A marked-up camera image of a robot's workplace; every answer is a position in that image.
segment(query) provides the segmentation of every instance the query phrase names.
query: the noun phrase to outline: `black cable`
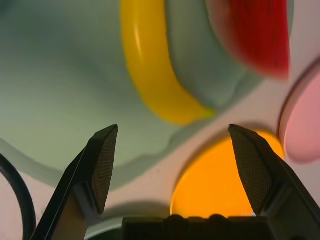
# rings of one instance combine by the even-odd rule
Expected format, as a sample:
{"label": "black cable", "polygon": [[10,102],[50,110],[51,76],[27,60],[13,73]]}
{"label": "black cable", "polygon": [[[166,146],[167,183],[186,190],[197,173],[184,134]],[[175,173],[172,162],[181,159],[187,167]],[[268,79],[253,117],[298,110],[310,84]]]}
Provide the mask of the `black cable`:
{"label": "black cable", "polygon": [[0,154],[0,172],[11,185],[19,202],[22,215],[23,240],[30,240],[36,230],[36,212],[30,192],[17,169]]}

